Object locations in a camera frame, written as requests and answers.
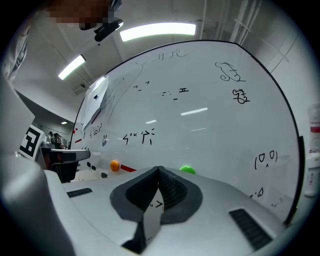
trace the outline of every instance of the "orange ball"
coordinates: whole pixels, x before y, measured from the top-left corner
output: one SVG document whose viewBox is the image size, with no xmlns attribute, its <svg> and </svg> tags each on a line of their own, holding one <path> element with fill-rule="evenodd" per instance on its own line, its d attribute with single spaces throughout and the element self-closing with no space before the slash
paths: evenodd
<svg viewBox="0 0 320 256">
<path fill-rule="evenodd" d="M 119 171 L 119 168 L 120 168 L 119 163 L 116 160 L 112 160 L 110 163 L 110 169 L 113 172 L 117 172 L 117 171 Z"/>
</svg>

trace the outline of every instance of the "green ball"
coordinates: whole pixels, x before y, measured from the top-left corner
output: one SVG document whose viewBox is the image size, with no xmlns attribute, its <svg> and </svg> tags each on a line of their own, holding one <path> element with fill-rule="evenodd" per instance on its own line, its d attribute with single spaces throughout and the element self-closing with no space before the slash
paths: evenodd
<svg viewBox="0 0 320 256">
<path fill-rule="evenodd" d="M 195 169 L 193 169 L 193 168 L 192 168 L 191 166 L 189 166 L 189 165 L 182 166 L 182 167 L 180 168 L 180 171 L 184 171 L 184 172 L 191 173 L 191 174 L 196 174 Z"/>
</svg>

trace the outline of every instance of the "whiteboard frame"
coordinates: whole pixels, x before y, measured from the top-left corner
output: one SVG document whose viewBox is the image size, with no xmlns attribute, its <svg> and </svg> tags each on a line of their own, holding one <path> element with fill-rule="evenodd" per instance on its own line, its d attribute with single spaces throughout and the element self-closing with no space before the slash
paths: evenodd
<svg viewBox="0 0 320 256">
<path fill-rule="evenodd" d="M 137 54 L 137 55 L 135 55 L 135 56 L 123 61 L 122 63 L 120 63 L 119 65 L 115 66 L 114 68 L 109 70 L 107 73 L 105 73 L 101 77 L 104 77 L 105 75 L 107 75 L 108 73 L 110 73 L 111 71 L 116 69 L 117 67 L 121 66 L 122 64 L 124 64 L 124 63 L 126 63 L 126 62 L 128 62 L 130 60 L 132 60 L 133 58 L 136 58 L 136 57 L 138 57 L 140 55 L 143 55 L 145 53 L 148 53 L 150 51 L 153 51 L 153 50 L 156 50 L 156 49 L 159 49 L 159 48 L 163 48 L 163 47 L 167 47 L 167 46 L 171 46 L 171 45 L 177 45 L 177 44 L 183 44 L 183 43 L 189 43 L 189 42 L 221 42 L 221 43 L 237 45 L 242 50 L 244 50 L 246 53 L 248 53 L 263 68 L 263 70 L 271 77 L 271 79 L 273 80 L 273 82 L 276 84 L 277 88 L 281 92 L 281 95 L 284 98 L 287 107 L 289 108 L 289 111 L 290 111 L 290 114 L 291 114 L 291 117 L 292 117 L 292 120 L 293 120 L 293 123 L 294 123 L 294 129 L 295 129 L 296 139 L 297 139 L 297 143 L 298 143 L 298 152 L 299 152 L 298 183 L 297 183 L 297 186 L 296 186 L 296 190 L 295 190 L 295 194 L 294 194 L 294 198 L 293 198 L 291 209 L 290 209 L 290 211 L 288 213 L 288 216 L 286 217 L 285 221 L 283 222 L 284 224 L 288 225 L 291 222 L 291 220 L 292 220 L 292 218 L 293 218 L 293 216 L 294 216 L 294 214 L 296 212 L 298 201 L 299 201 L 299 198 L 300 198 L 300 195 L 301 195 L 301 192 L 302 192 L 303 180 L 304 180 L 304 175 L 305 175 L 304 138 L 303 138 L 303 136 L 299 136 L 298 127 L 297 127 L 297 123 L 296 123 L 296 119 L 295 119 L 294 113 L 293 113 L 293 111 L 292 111 L 292 109 L 290 107 L 290 104 L 289 104 L 284 92 L 282 91 L 281 87 L 279 86 L 279 84 L 277 83 L 275 78 L 272 76 L 272 74 L 267 70 L 267 68 L 255 56 L 253 56 L 250 52 L 248 52 L 245 48 L 243 48 L 241 45 L 239 45 L 239 44 L 237 44 L 235 42 L 221 41 L 221 40 L 187 40 L 187 41 L 179 41 L 179 42 L 168 43 L 168 44 L 164 44 L 164 45 L 161 45 L 161 46 L 146 50 L 144 52 L 141 52 L 141 53 L 139 53 L 139 54 Z M 83 100 L 81 102 L 81 105 L 79 107 L 78 113 L 76 114 L 76 118 L 75 118 L 74 125 L 73 125 L 73 130 L 76 127 L 76 122 L 77 122 L 77 119 L 78 119 L 78 115 L 79 115 L 80 109 L 82 107 L 82 104 L 84 103 L 84 100 L 85 100 L 85 98 L 87 96 L 87 93 L 88 93 L 88 90 L 86 91 L 86 93 L 85 93 L 85 95 L 83 97 Z M 71 134 L 70 145 L 72 145 L 73 135 L 74 134 L 72 133 Z"/>
</svg>

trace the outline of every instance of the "whiteboard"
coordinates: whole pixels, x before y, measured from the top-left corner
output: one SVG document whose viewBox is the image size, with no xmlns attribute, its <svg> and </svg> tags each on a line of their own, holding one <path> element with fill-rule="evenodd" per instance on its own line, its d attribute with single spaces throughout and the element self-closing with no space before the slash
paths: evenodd
<svg viewBox="0 0 320 256">
<path fill-rule="evenodd" d="M 93 84 L 75 122 L 71 149 L 91 152 L 80 170 L 111 179 L 130 174 L 112 172 L 112 160 L 136 170 L 188 165 L 282 221 L 288 217 L 299 181 L 296 123 L 279 85 L 243 48 L 210 40 L 169 44 L 104 77 L 98 89 L 105 94 L 94 98 Z"/>
</svg>

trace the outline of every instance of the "ceiling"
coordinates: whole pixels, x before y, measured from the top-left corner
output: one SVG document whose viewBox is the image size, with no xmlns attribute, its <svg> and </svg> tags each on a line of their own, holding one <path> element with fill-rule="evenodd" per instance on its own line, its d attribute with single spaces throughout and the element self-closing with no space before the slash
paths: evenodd
<svg viewBox="0 0 320 256">
<path fill-rule="evenodd" d="M 42 12 L 34 19 L 27 55 L 14 86 L 38 105 L 74 122 L 89 85 L 123 61 L 179 41 L 229 41 L 241 4 L 242 0 L 122 0 L 122 7 L 114 16 L 124 21 L 123 26 L 100 43 L 94 40 L 94 29 L 82 31 L 77 24 L 56 23 L 47 12 Z M 286 19 L 278 8 L 264 0 L 252 33 L 243 43 L 265 66 L 279 53 L 292 27 L 292 22 L 283 23 L 277 17 Z M 158 22 L 193 23 L 196 32 L 195 35 L 155 35 L 122 42 L 122 30 Z M 60 80 L 58 74 L 79 54 L 86 62 L 65 80 Z"/>
</svg>

